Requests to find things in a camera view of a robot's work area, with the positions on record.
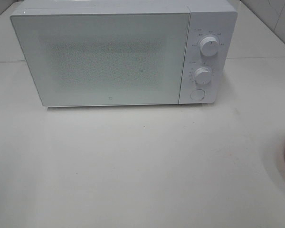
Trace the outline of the white microwave oven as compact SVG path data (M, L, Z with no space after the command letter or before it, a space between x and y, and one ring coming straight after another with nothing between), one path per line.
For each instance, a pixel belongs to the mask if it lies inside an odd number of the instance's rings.
M10 16L45 107L207 104L237 11L226 0L25 0Z

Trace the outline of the white microwave door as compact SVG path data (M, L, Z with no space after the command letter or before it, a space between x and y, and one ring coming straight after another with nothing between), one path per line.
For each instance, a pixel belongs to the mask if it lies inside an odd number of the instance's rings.
M188 13L12 16L47 107L176 104Z

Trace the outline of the white dial knob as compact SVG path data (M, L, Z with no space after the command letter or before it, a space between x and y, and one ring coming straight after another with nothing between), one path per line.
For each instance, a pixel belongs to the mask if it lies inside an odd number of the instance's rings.
M205 85L212 79L211 69L207 67L200 67L194 73L196 84Z
M211 57L219 50L219 40L214 35L207 35L199 41L199 48L202 55Z

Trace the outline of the round door release button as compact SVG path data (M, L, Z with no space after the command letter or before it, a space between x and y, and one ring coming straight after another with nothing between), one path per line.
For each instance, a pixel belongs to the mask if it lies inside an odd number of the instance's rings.
M191 92L190 97L194 102L201 102L205 98L205 91L202 89L196 89Z

